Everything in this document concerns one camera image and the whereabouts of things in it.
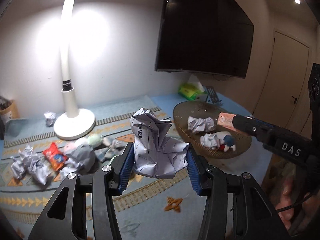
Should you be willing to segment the person's hand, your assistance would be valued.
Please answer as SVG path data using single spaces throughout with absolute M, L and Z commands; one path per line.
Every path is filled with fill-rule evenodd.
M 276 209 L 285 208 L 295 202 L 293 191 L 298 186 L 298 173 L 294 164 L 280 161 L 272 164 L 268 168 L 268 174 L 265 176 L 266 182 L 269 182 L 271 190 L 271 202 Z M 319 210 L 319 193 L 311 196 L 302 203 L 303 216 L 294 232 L 303 232 L 310 225 Z

